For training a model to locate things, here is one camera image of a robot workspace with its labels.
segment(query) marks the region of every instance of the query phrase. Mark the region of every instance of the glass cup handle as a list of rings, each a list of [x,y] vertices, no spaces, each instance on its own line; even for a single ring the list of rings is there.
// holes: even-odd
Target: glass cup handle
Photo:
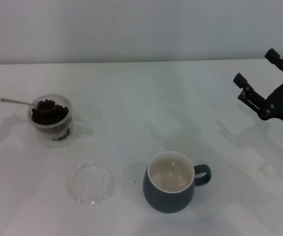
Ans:
[[[88,123],[85,120],[82,120],[76,111],[73,111],[73,126],[78,136],[87,138],[91,135]]]

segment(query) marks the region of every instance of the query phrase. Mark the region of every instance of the white table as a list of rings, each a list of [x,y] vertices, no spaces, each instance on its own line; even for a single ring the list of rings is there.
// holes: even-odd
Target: white table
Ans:
[[[283,82],[265,59],[0,65],[1,96],[66,95],[94,132],[45,148],[27,107],[0,103],[0,236],[283,236],[283,122],[261,121],[237,99],[238,72],[264,97]],[[175,214],[155,211],[142,193],[147,163],[164,150],[213,175]],[[89,161],[117,178],[96,206],[66,192]]]

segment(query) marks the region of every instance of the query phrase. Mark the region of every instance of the wall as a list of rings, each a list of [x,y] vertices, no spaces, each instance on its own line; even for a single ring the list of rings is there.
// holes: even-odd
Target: wall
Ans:
[[[283,54],[283,0],[0,0],[0,63]]]

